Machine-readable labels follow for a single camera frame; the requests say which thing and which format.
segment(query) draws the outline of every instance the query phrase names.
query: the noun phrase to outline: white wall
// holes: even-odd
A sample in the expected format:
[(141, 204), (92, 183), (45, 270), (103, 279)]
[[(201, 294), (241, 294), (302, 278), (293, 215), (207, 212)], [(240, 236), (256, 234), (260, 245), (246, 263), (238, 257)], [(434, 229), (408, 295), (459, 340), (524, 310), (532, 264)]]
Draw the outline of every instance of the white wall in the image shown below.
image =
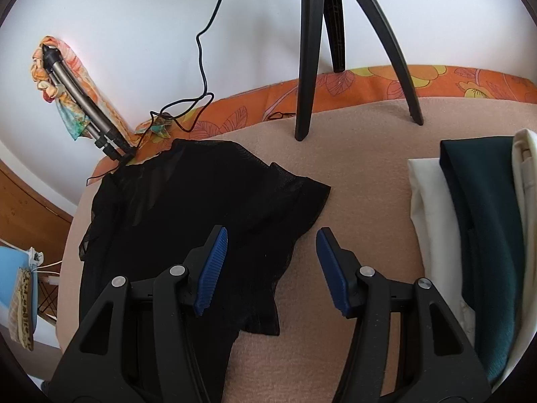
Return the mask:
[[(473, 66), (537, 82), (537, 28), (520, 0), (378, 1), (409, 63)], [(73, 142), (55, 106), (36, 90), (29, 66), (41, 37), (70, 44), (135, 126), (150, 109), (201, 92), (194, 37), (215, 2), (18, 0), (0, 29), (0, 141), (46, 186), (76, 203), (101, 153), (91, 141)], [(347, 67), (387, 64), (356, 3), (344, 0), (344, 6)], [(202, 37), (209, 88), (223, 98), (296, 78), (299, 38), (300, 0), (224, 0)], [(323, 33), (320, 71), (330, 68)]]
[(26, 165), (24, 165), (18, 157), (2, 143), (2, 141), (0, 141), (0, 159), (20, 179), (33, 188), (34, 191), (39, 192), (40, 195), (44, 196), (48, 201), (53, 202), (57, 207), (63, 209), (68, 214), (75, 214), (76, 204), (72, 203), (61, 194), (58, 194), (48, 184), (26, 168)]

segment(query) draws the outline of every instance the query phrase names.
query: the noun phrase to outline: bed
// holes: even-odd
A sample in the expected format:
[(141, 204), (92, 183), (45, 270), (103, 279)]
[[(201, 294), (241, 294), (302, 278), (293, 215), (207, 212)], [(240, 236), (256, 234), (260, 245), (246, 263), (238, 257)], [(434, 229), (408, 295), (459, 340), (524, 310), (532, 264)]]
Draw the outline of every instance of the bed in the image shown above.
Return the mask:
[[(354, 322), (344, 319), (332, 304), (315, 254), (317, 229), (331, 227), (342, 247), (353, 250), (363, 265), (388, 278), (413, 282), (423, 275), (423, 266), (409, 216), (406, 160), (437, 157), (442, 139), (512, 135), (522, 127), (537, 127), (537, 105), (531, 103), (536, 89), (528, 80), (475, 69), (431, 68), (437, 76), (418, 88), (423, 127), (407, 116), (404, 100), (387, 99), (394, 80), (375, 72), (386, 75), (389, 69), (367, 69), (353, 72), (356, 78), (346, 89), (346, 82), (327, 81), (336, 75), (319, 77), (321, 94), (314, 109), (318, 113), (313, 115), (310, 135), (303, 142), (294, 140), (294, 118), (267, 119), (270, 108), (279, 112), (278, 118), (291, 113), (296, 99), (295, 94), (286, 95), (295, 83), (290, 81), (216, 102), (196, 133), (182, 135), (170, 128), (169, 140), (154, 138), (140, 151), (136, 162), (165, 150), (174, 137), (232, 140), (265, 162), (277, 162), (294, 174), (332, 186), (326, 207), (315, 226), (297, 242), (291, 265), (278, 284), (281, 335), (241, 332), (229, 359), (224, 401), (331, 401)], [(418, 74), (418, 70), (422, 70), (422, 77), (425, 70), (434, 76), (430, 68), (416, 67), (411, 72)], [(356, 80), (363, 83), (352, 91)], [(334, 88), (330, 86), (334, 85), (340, 92), (332, 95)], [(252, 117), (258, 122), (249, 121)], [(94, 175), (110, 166), (107, 160), (101, 161)], [(98, 187), (99, 181), (95, 181), (86, 188), (66, 244), (56, 327), (62, 349), (78, 325), (83, 268), (78, 247), (89, 225)], [(395, 335), (396, 318), (393, 323)], [(393, 338), (384, 392), (394, 387), (397, 353), (398, 342)]]

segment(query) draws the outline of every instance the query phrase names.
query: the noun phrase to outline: black tripod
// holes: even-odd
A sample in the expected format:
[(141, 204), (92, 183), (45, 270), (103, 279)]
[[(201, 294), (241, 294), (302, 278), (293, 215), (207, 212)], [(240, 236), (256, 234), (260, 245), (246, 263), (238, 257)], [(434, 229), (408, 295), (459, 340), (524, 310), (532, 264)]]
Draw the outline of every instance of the black tripod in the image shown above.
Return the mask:
[[(397, 44), (394, 33), (391, 31), (388, 20), (376, 0), (356, 1), (365, 12), (386, 53), (388, 53), (406, 97), (410, 116), (415, 123), (422, 126), (423, 116), (416, 90), (410, 78), (410, 72), (403, 53), (399, 48), (399, 44)], [(345, 32), (343, 28), (342, 0), (302, 0), (300, 72), (295, 128), (295, 138), (298, 141), (302, 141), (309, 132), (313, 96), (315, 95), (315, 81), (319, 65), (319, 50), (321, 48), (323, 11), (327, 24), (334, 72), (343, 72), (345, 70)]]

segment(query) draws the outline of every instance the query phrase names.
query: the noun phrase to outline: white cable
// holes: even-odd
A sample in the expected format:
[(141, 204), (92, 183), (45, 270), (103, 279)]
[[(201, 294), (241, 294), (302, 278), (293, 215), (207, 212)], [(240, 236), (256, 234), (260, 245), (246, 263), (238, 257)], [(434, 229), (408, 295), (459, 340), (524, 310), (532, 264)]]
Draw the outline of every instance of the white cable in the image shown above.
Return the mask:
[(20, 249), (20, 248), (18, 248), (18, 247), (15, 247), (14, 245), (9, 244), (9, 242), (7, 242), (7, 240), (3, 240), (2, 238), (0, 238), (0, 242), (3, 242), (3, 243), (6, 244), (8, 247), (14, 248), (15, 250), (19, 250), (19, 252), (28, 253), (27, 250), (22, 250), (22, 249)]
[(43, 273), (43, 274), (56, 274), (57, 276), (60, 275), (60, 273), (57, 273), (55, 271), (32, 271), (33, 273)]
[(41, 269), (41, 268), (48, 268), (49, 266), (58, 265), (58, 264), (61, 264), (62, 262), (63, 262), (63, 259), (62, 259), (61, 261), (54, 262), (53, 264), (47, 264), (47, 265), (38, 266), (38, 268), (39, 268), (39, 269)]

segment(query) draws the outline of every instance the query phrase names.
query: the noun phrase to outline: folded cloth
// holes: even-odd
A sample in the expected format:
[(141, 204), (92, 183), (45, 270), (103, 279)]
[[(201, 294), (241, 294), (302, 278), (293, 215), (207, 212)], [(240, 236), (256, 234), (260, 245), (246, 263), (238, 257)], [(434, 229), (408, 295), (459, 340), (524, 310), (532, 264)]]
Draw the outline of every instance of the folded cloth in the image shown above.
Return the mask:
[(475, 350), (490, 383), (507, 363), (524, 280), (512, 141), (495, 136), (440, 144), (461, 235), (462, 296), (475, 311)]
[(425, 277), (433, 282), (473, 344), (475, 314), (461, 295), (461, 236), (439, 159), (410, 159), (408, 172), (410, 218), (420, 243)]
[(33, 350), (32, 329), (32, 275), (28, 270), (19, 268), (9, 304), (9, 334), (11, 339), (25, 349)]
[(169, 151), (104, 176), (80, 248), (80, 319), (113, 277), (156, 277), (222, 224), (228, 250), (210, 307), (187, 318), (210, 401), (220, 401), (239, 330), (279, 335), (276, 285), (329, 192), (237, 143), (176, 139)]
[(537, 332), (537, 134), (523, 129), (513, 139), (513, 178), (526, 248), (521, 326), (501, 383), (515, 368)]

